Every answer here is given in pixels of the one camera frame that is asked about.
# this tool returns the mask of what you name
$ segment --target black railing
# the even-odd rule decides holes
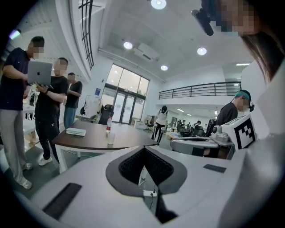
[[[94,66],[92,49],[91,49],[91,34],[90,34],[90,26],[91,26],[91,11],[92,11],[92,3],[93,0],[86,0],[86,2],[82,0],[79,9],[81,9],[82,15],[82,41],[84,42],[85,52],[87,56],[87,61],[89,63],[90,69]]]
[[[241,90],[240,81],[208,83],[161,91],[159,93],[159,99],[201,96],[234,96],[239,90]]]

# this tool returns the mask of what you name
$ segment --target sign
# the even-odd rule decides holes
[[[101,89],[99,89],[99,88],[96,88],[96,91],[95,91],[95,96],[99,96],[99,95],[100,95],[100,91],[101,91]]]

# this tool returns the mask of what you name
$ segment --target water bottle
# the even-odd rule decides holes
[[[107,121],[107,130],[106,133],[110,133],[111,131],[111,125],[112,125],[112,117],[109,117],[108,121]]]

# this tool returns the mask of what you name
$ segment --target ceiling light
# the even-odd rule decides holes
[[[151,6],[155,9],[164,9],[166,7],[165,0],[151,0]]]
[[[161,70],[163,70],[163,71],[168,70],[168,66],[165,66],[165,65],[162,65],[160,68],[161,68]]]
[[[125,43],[124,43],[124,48],[130,50],[130,49],[133,48],[133,45],[132,45],[132,43],[130,43],[130,42],[125,42]]]
[[[14,40],[16,37],[18,37],[21,34],[21,31],[19,29],[13,30],[11,34],[9,35],[11,40]]]
[[[237,66],[248,66],[250,63],[238,63]]]
[[[207,49],[198,48],[197,53],[198,53],[198,55],[205,55],[207,53]]]

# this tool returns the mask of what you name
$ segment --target silver laptop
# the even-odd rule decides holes
[[[51,63],[30,61],[28,63],[28,83],[50,86],[53,65]]]

